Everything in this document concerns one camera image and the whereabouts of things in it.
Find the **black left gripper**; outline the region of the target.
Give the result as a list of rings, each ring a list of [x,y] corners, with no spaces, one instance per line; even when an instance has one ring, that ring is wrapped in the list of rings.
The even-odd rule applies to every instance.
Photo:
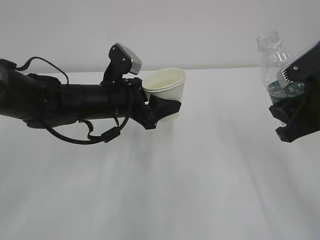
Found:
[[[182,103],[178,100],[160,98],[150,95],[149,103],[138,77],[123,78],[112,84],[111,107],[115,118],[132,119],[146,130],[157,126],[156,118],[165,118],[180,111]]]

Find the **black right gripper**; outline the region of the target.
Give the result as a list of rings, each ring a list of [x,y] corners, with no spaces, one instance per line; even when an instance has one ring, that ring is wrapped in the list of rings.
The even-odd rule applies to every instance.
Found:
[[[269,107],[272,116],[285,126],[275,131],[281,141],[293,141],[320,130],[320,78],[316,75],[305,81],[301,96],[284,98]]]

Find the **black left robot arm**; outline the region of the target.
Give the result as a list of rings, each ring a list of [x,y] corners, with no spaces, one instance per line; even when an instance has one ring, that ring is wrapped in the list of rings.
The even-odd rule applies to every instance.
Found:
[[[33,129],[44,127],[33,116],[36,113],[51,128],[77,121],[129,118],[149,130],[177,114],[181,105],[180,100],[147,96],[138,77],[62,84],[56,77],[22,74],[15,63],[0,61],[0,114],[22,120]]]

